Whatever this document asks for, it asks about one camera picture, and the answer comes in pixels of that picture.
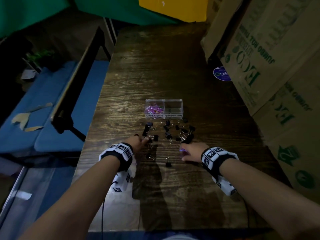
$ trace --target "hand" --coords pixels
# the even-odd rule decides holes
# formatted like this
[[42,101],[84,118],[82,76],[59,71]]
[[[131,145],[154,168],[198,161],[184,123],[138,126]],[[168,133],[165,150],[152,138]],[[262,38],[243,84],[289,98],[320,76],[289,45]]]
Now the hand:
[[193,161],[202,163],[201,161],[201,155],[205,151],[205,149],[208,149],[209,146],[206,143],[203,142],[194,142],[191,144],[181,143],[180,149],[185,149],[189,155],[186,155],[182,158],[182,161]]
[[145,137],[144,139],[142,139],[141,136],[139,136],[138,134],[135,134],[134,136],[130,136],[128,139],[126,139],[124,142],[130,144],[133,148],[133,153],[137,153],[138,151],[140,151],[140,149],[146,145],[146,143],[148,142],[149,138]]

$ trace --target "yellow panel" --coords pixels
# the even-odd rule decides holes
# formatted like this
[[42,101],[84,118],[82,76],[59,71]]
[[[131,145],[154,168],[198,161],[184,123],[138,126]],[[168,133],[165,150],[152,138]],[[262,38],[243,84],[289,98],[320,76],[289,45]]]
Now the yellow panel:
[[204,22],[208,0],[139,0],[139,5],[185,22]]

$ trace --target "black metal frame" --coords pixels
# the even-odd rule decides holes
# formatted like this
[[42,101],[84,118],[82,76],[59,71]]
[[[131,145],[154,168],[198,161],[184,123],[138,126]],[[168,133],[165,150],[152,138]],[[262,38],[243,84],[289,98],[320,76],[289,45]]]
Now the black metal frame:
[[59,134],[62,134],[65,130],[70,130],[83,142],[86,139],[86,135],[74,128],[71,114],[100,46],[103,48],[107,58],[111,60],[111,56],[105,46],[104,33],[98,27],[50,117],[51,124]]

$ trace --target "blue sticker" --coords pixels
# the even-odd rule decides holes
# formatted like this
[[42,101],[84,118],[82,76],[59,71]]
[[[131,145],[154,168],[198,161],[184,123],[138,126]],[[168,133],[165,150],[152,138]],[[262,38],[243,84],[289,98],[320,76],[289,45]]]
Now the blue sticker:
[[226,69],[223,66],[220,66],[214,69],[213,74],[216,78],[218,78],[221,81],[225,81],[225,82],[231,81],[230,76],[228,75]]

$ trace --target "green logo on box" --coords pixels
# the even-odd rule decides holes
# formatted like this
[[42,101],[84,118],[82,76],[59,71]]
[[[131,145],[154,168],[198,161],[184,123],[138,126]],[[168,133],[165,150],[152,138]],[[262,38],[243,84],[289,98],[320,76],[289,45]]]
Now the green logo on box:
[[291,145],[286,148],[282,148],[281,146],[279,146],[278,159],[280,161],[293,166],[292,161],[298,159],[299,157],[300,154],[295,146]]
[[316,186],[314,178],[307,171],[299,170],[296,172],[295,177],[298,183],[304,188],[313,189]]

